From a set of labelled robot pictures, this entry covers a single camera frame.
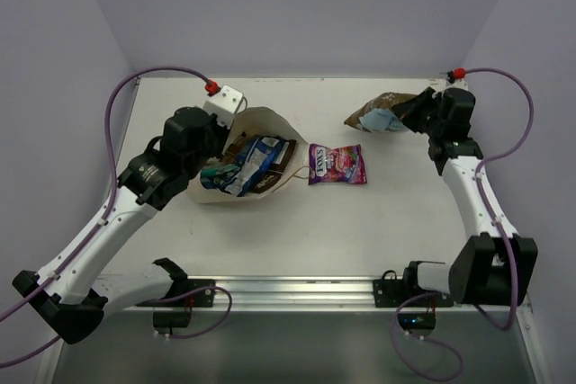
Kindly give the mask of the brown kettle chips bag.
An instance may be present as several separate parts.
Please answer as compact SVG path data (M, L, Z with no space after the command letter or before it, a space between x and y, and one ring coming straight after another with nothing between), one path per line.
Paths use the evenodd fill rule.
M288 163L291 161L293 154L297 148L297 141L294 139L287 139L289 141L283 155L279 157L279 163L272 165L271 169L266 173L264 180L257 186L256 193L261 194L268 192L274 185L276 185L284 174Z

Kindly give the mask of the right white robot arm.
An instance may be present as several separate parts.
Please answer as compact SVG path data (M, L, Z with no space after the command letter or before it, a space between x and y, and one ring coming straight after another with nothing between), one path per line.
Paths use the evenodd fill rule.
M468 305L519 306L538 255L534 239L522 237L491 189L480 145L469 135L475 98L455 87L425 89L393 107L409 130L428 137L428 156L451 191L467 240L451 263L413 261L400 293L421 305L433 291Z

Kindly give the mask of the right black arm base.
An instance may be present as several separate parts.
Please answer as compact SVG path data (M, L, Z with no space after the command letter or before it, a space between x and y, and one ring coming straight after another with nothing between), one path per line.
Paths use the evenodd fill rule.
M423 308L423 312L400 312L396 318L403 331L418 336L432 335L437 324L437 309L451 308L454 301L445 294L429 295L416 282L415 267L407 267L402 275L394 270L385 271L372 281L373 300L377 308L399 308L411 300L407 308Z

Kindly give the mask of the blue snack packet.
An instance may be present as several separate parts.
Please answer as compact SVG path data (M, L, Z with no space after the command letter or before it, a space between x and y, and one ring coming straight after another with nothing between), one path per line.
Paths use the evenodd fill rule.
M272 165L279 163L289 141L280 137L241 135L226 149L220 162L232 169L219 177L217 188L235 197L257 193Z

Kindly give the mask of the light blue snack bag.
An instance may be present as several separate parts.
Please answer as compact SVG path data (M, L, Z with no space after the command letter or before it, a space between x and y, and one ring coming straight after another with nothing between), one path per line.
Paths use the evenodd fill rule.
M415 97L415 94L384 92L350 114L344 124L368 133L405 132L408 129L393 113L392 108Z

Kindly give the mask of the purple pink candy bag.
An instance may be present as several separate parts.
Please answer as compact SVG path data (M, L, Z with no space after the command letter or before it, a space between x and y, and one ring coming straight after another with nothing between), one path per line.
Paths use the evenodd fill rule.
M365 161L360 145L329 148L309 145L308 185L318 183L367 184Z

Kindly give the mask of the beige paper bag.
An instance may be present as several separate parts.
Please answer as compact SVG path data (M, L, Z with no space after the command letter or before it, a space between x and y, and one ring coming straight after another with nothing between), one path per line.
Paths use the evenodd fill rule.
M267 107L246 108L236 116L229 136L226 140L221 156L211 158L206 162L205 167L213 165L223 165L221 159L228 146L240 135L281 137L284 139L294 139L297 141L297 148L288 163L280 181L268 192L261 194L249 194L244 197L235 197L221 192L219 189L205 189L200 181L201 173L198 174L188 185L187 192L193 201L200 204L221 203L227 201L249 201L263 198L284 187L293 177L297 177L300 171L304 171L303 176L307 179L310 175L308 163L309 143L292 127L292 125L282 116Z

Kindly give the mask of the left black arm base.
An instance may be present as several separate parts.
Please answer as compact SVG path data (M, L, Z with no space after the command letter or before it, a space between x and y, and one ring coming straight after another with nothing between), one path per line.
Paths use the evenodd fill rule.
M172 335L175 330L184 330L191 324L195 309L213 306L214 285L215 280L211 279L176 281L164 298L140 302L137 307L154 308L154 329Z

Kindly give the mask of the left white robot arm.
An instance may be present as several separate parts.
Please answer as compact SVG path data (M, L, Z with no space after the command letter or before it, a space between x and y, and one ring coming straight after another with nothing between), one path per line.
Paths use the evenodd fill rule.
M209 159L221 154L235 116L210 106L176 110L162 135L122 171L102 214L37 272L15 276L13 286L64 342L84 340L125 308L174 306L195 294L186 273L167 258L138 274L104 278L101 273L144 224L187 189Z

